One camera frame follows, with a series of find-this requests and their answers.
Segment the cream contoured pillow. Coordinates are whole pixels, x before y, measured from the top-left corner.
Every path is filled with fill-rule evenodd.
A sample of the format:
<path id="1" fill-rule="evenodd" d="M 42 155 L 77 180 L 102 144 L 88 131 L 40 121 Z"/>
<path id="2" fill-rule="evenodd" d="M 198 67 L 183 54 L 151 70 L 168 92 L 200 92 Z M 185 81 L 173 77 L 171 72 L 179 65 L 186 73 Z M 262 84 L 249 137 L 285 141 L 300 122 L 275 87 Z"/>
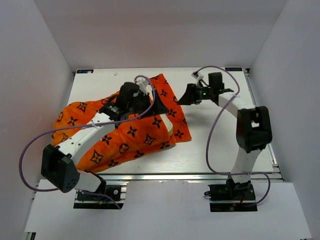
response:
<path id="1" fill-rule="evenodd" d="M 172 136 L 173 135 L 173 124 L 172 122 L 169 120 L 169 118 L 167 117 L 166 114 L 161 114 L 160 115 L 166 129 L 167 129 L 167 132 L 168 132 L 168 135 L 169 136 Z"/>

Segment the orange patterned pillowcase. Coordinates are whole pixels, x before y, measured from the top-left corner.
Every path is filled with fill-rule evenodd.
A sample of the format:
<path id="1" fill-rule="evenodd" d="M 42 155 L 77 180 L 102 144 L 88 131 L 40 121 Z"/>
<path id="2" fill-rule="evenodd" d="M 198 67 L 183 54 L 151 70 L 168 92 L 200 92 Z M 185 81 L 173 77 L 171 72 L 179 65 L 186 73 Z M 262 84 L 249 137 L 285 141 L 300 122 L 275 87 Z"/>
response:
<path id="1" fill-rule="evenodd" d="M 169 109 L 166 116 L 173 124 L 169 136 L 160 115 L 122 123 L 98 141 L 79 161 L 77 169 L 86 172 L 102 172 L 125 162 L 159 152 L 176 143 L 191 141 L 187 121 L 177 98 L 165 76 L 161 73 L 152 77 L 151 82 L 161 101 Z M 53 125 L 52 145 L 56 146 L 73 136 L 78 125 L 87 124 L 98 110 L 108 101 L 116 100 L 116 93 L 95 100 L 76 101 L 66 106 Z"/>

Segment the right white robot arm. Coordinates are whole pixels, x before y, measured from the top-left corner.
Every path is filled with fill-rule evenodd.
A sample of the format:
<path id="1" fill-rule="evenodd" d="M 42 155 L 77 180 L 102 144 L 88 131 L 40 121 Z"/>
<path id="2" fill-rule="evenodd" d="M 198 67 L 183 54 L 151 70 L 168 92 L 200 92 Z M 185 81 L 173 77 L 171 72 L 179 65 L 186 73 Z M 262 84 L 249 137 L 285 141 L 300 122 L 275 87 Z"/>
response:
<path id="1" fill-rule="evenodd" d="M 209 73 L 208 84 L 205 84 L 204 76 L 199 72 L 193 72 L 192 76 L 196 83 L 187 84 L 185 93 L 177 101 L 178 105 L 198 105 L 203 100 L 210 100 L 221 107 L 221 111 L 226 110 L 236 118 L 238 153 L 228 174 L 232 183 L 225 187 L 226 195 L 236 200 L 243 195 L 244 187 L 249 185 L 259 155 L 272 141 L 269 110 L 265 106 L 255 106 L 244 101 L 238 92 L 226 88 L 220 72 Z"/>

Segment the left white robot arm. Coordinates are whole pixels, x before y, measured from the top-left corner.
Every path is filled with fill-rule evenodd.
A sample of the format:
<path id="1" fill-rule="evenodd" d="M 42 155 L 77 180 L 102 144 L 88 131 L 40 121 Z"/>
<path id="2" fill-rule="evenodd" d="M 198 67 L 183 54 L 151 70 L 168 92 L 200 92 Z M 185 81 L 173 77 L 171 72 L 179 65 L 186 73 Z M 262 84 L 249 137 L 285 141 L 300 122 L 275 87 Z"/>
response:
<path id="1" fill-rule="evenodd" d="M 94 117 L 57 146 L 47 145 L 42 154 L 41 175 L 63 193 L 72 189 L 99 200 L 106 195 L 106 181 L 98 175 L 76 168 L 81 158 L 115 127 L 130 121 L 129 116 L 153 117 L 169 112 L 158 92 L 148 93 L 147 80 L 125 82 L 115 101 L 106 102 Z"/>

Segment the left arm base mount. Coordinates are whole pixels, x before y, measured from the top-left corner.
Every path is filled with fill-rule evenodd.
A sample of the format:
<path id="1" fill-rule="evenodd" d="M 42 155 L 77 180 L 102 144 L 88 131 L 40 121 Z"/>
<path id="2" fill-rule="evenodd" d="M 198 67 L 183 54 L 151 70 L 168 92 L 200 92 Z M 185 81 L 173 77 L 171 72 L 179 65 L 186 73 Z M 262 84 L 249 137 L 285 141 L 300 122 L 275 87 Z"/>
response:
<path id="1" fill-rule="evenodd" d="M 77 190 L 73 208 L 83 210 L 120 210 L 126 199 L 127 182 L 107 181 L 105 190 L 97 195 Z"/>

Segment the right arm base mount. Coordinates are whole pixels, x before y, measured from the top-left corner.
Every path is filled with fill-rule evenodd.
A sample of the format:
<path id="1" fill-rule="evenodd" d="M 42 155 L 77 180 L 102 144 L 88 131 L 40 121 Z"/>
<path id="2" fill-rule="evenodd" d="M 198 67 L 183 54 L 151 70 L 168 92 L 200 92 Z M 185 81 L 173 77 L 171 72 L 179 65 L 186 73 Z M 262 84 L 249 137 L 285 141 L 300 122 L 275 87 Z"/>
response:
<path id="1" fill-rule="evenodd" d="M 208 185 L 204 196 L 209 198 L 210 211 L 222 212 L 257 212 L 256 195 L 249 180 L 245 183 L 235 183 L 231 178 L 224 184 Z"/>

